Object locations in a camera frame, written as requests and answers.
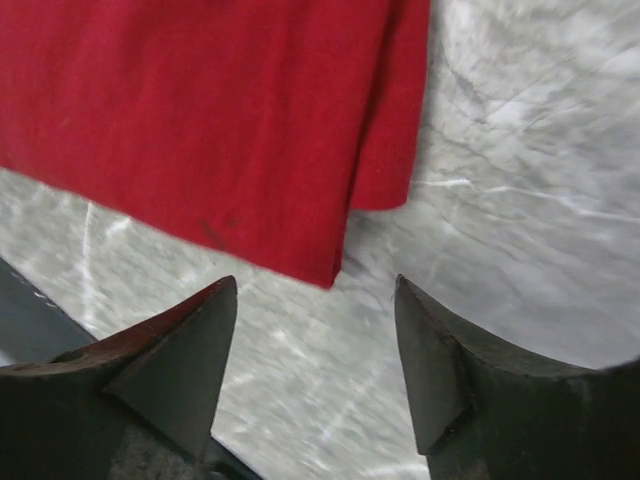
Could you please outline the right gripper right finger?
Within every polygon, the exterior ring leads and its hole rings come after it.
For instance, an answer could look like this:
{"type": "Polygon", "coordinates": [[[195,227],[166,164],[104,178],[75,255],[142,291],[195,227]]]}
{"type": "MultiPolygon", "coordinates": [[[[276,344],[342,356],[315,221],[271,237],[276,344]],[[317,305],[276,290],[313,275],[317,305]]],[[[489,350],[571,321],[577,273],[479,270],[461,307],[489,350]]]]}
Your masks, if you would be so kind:
{"type": "Polygon", "coordinates": [[[434,479],[635,479],[639,363],[600,370],[526,350],[405,277],[397,343],[417,450],[434,479]]]}

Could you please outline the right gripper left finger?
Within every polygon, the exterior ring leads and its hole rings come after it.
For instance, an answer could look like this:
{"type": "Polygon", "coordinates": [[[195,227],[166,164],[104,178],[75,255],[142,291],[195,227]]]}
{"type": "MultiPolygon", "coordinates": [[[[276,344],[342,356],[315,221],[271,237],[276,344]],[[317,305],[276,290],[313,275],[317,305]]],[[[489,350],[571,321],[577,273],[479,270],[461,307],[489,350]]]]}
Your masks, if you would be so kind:
{"type": "Polygon", "coordinates": [[[224,277],[108,338],[1,370],[5,479],[201,479],[237,315],[224,277]]]}

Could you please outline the red t shirt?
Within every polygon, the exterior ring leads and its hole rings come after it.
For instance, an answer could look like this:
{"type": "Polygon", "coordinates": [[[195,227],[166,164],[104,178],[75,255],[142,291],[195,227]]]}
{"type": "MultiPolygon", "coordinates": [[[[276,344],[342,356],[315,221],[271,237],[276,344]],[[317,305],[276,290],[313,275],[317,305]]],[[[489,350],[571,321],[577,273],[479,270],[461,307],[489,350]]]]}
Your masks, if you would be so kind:
{"type": "Polygon", "coordinates": [[[427,1],[5,1],[1,165],[323,288],[408,196],[427,1]]]}

